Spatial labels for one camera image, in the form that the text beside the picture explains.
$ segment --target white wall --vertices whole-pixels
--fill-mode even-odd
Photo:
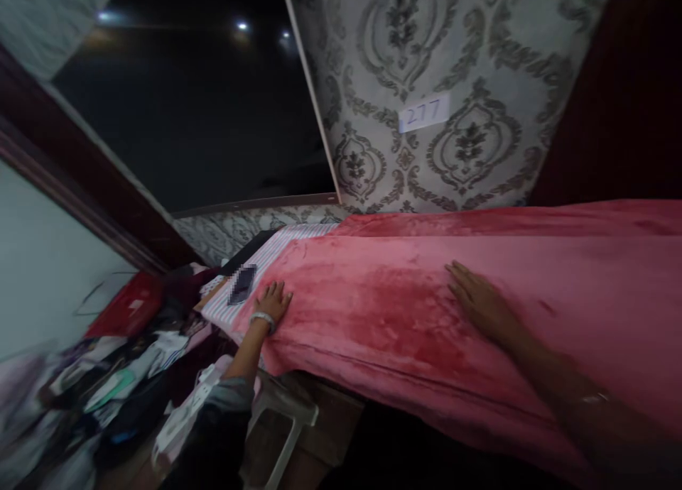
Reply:
[[[0,359],[51,339],[69,346],[94,318],[73,316],[83,298],[132,269],[0,161]]]

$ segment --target mobile phone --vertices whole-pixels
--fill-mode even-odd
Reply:
[[[232,288],[232,296],[229,298],[228,305],[236,305],[244,302],[251,292],[251,286],[256,277],[256,265],[243,266],[237,275],[237,280]]]

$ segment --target wallpaper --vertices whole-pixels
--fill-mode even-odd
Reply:
[[[0,0],[0,41],[39,80],[76,51],[108,0]]]
[[[341,206],[172,219],[47,81],[82,40],[82,17],[94,21],[103,0],[21,0],[20,8],[0,16],[0,36],[10,48],[17,39],[13,27],[41,9],[46,19],[60,13],[62,27],[79,21],[70,32],[21,32],[26,41],[14,55],[197,253],[218,264],[257,232],[283,224],[524,204],[606,2],[292,1]],[[49,38],[58,43],[59,58],[23,51]],[[443,93],[450,95],[445,123],[399,133],[402,109]]]

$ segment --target number label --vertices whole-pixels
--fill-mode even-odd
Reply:
[[[399,114],[399,128],[401,133],[412,131],[431,124],[448,120],[450,115],[450,94],[445,93],[437,97],[423,99],[404,109]]]

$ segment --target white plastic stool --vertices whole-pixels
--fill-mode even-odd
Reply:
[[[320,412],[320,409],[316,404],[299,398],[272,376],[262,372],[261,392],[256,397],[254,406],[251,410],[252,416],[249,421],[247,438],[258,422],[258,418],[266,409],[273,410],[290,418],[291,430],[289,430],[289,435],[282,447],[275,467],[272,469],[270,479],[265,483],[265,486],[250,486],[246,474],[242,470],[242,478],[245,481],[244,490],[277,490],[277,486],[279,486],[280,479],[282,479],[282,475],[284,474],[284,469],[286,469],[286,465],[289,463],[291,453],[293,452],[294,447],[296,447],[296,441],[303,430],[303,426],[315,426],[315,421],[317,421],[318,413]]]

